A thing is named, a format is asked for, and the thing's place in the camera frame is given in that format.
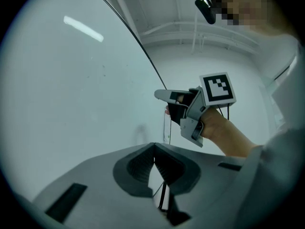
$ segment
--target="white ceiling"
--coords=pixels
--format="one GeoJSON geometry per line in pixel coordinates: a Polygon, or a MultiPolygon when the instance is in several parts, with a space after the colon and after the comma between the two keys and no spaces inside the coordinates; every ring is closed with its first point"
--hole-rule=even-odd
{"type": "Polygon", "coordinates": [[[187,43],[191,45],[192,51],[204,43],[225,47],[248,56],[258,54],[261,43],[259,35],[245,30],[242,26],[228,25],[220,16],[214,25],[209,25],[195,6],[195,0],[108,1],[122,15],[145,47],[187,43]]]}

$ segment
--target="ceiling beam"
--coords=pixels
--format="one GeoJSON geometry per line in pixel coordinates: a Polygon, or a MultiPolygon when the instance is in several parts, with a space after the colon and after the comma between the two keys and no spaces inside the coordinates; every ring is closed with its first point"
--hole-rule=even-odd
{"type": "MultiPolygon", "coordinates": [[[[159,33],[159,34],[151,34],[142,37],[142,44],[146,45],[154,42],[162,42],[162,41],[171,41],[171,40],[192,40],[193,39],[193,31],[176,31],[176,32],[167,32],[167,33],[159,33]]],[[[211,33],[196,33],[196,39],[202,39],[204,37],[204,42],[220,42],[223,44],[230,45],[232,47],[236,47],[243,51],[249,52],[251,54],[258,54],[257,50],[247,44],[242,42],[238,42],[228,37],[219,36],[211,33]]]]}
{"type": "Polygon", "coordinates": [[[179,19],[179,21],[181,21],[181,9],[180,9],[179,0],[175,0],[175,1],[176,1],[177,12],[178,12],[178,19],[179,19]]]}
{"type": "MultiPolygon", "coordinates": [[[[159,26],[156,26],[150,30],[147,30],[145,32],[142,32],[140,33],[141,36],[144,36],[144,35],[149,35],[155,31],[158,31],[164,27],[167,27],[167,26],[170,26],[170,25],[194,25],[195,23],[194,22],[191,22],[191,21],[176,21],[176,22],[169,22],[169,23],[165,23],[165,24],[162,24],[162,25],[159,25],[159,26]]],[[[251,42],[253,42],[254,44],[258,45],[258,42],[256,42],[255,40],[253,40],[252,38],[250,37],[247,37],[245,35],[242,35],[241,33],[238,33],[236,31],[233,31],[231,29],[228,29],[228,28],[225,28],[225,27],[221,27],[221,26],[218,26],[218,25],[210,25],[210,24],[206,24],[206,23],[197,23],[197,25],[200,25],[200,26],[206,26],[206,27],[213,27],[213,28],[218,28],[220,30],[223,30],[223,31],[227,31],[227,32],[230,32],[230,33],[233,33],[235,35],[239,35],[251,42]]]]}
{"type": "Polygon", "coordinates": [[[196,36],[197,36],[197,20],[198,20],[198,11],[195,11],[195,26],[194,26],[194,36],[193,36],[193,45],[192,45],[192,54],[194,53],[196,36]]]}
{"type": "Polygon", "coordinates": [[[134,21],[133,21],[133,19],[132,19],[132,16],[131,16],[131,14],[130,14],[130,12],[129,12],[129,10],[128,10],[128,7],[127,7],[127,5],[126,5],[126,3],[125,3],[125,0],[117,0],[118,1],[118,3],[119,3],[119,6],[121,7],[121,9],[122,9],[122,11],[123,11],[123,14],[124,14],[124,16],[125,16],[125,18],[126,18],[126,20],[127,20],[127,23],[128,23],[128,25],[129,25],[129,27],[130,27],[130,29],[133,31],[133,33],[136,35],[136,37],[139,39],[139,41],[141,42],[141,38],[140,38],[140,36],[139,36],[139,33],[138,33],[138,31],[137,31],[137,28],[136,28],[136,26],[135,26],[135,24],[134,24],[134,21]]]}
{"type": "Polygon", "coordinates": [[[145,20],[145,23],[146,23],[146,27],[148,28],[148,21],[147,21],[146,13],[144,11],[143,0],[138,0],[138,2],[139,2],[139,5],[140,5],[142,13],[143,13],[143,17],[144,17],[144,20],[145,20]]]}

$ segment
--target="ceiling light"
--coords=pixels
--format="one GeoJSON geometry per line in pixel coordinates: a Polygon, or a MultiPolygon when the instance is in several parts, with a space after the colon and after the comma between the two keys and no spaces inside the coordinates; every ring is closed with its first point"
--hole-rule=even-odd
{"type": "Polygon", "coordinates": [[[88,36],[91,36],[95,40],[98,40],[99,42],[102,42],[104,40],[104,37],[97,33],[96,31],[92,30],[90,27],[84,25],[83,23],[76,21],[75,19],[72,19],[68,16],[65,16],[63,18],[63,22],[73,26],[75,29],[87,34],[88,36]]]}

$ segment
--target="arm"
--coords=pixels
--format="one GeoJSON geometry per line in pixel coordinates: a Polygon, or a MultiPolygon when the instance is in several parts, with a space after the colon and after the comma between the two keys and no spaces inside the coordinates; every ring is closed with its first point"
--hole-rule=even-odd
{"type": "Polygon", "coordinates": [[[201,136],[210,139],[226,156],[247,157],[257,146],[214,108],[209,108],[201,121],[204,123],[201,136]]]}

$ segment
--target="curved edge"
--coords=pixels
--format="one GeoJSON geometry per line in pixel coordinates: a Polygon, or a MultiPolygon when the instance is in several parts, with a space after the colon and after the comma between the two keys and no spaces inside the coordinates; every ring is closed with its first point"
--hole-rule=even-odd
{"type": "Polygon", "coordinates": [[[132,31],[132,29],[131,29],[131,28],[129,27],[129,25],[125,22],[125,20],[122,18],[122,16],[117,12],[117,10],[116,10],[107,0],[104,0],[104,2],[113,10],[113,12],[115,12],[115,14],[116,14],[117,16],[119,16],[119,18],[121,19],[121,21],[122,21],[122,22],[124,23],[124,25],[128,28],[128,30],[131,32],[131,34],[133,35],[133,37],[135,38],[135,40],[138,42],[138,44],[140,45],[140,47],[141,47],[142,50],[144,51],[146,57],[147,57],[147,58],[149,59],[149,61],[151,62],[152,66],[153,66],[154,70],[156,71],[157,75],[159,76],[160,81],[162,82],[164,88],[167,90],[167,88],[166,88],[166,86],[165,86],[165,84],[164,84],[164,82],[163,82],[163,80],[162,80],[162,78],[161,78],[159,72],[157,71],[157,69],[156,69],[156,67],[154,66],[152,60],[150,59],[148,53],[146,52],[146,50],[144,49],[142,43],[141,43],[141,42],[139,41],[139,39],[136,37],[136,35],[135,35],[134,32],[132,31]]]}
{"type": "Polygon", "coordinates": [[[148,180],[154,163],[174,196],[190,192],[201,176],[201,169],[194,161],[162,144],[150,143],[115,163],[114,180],[132,196],[151,198],[148,180]]]}

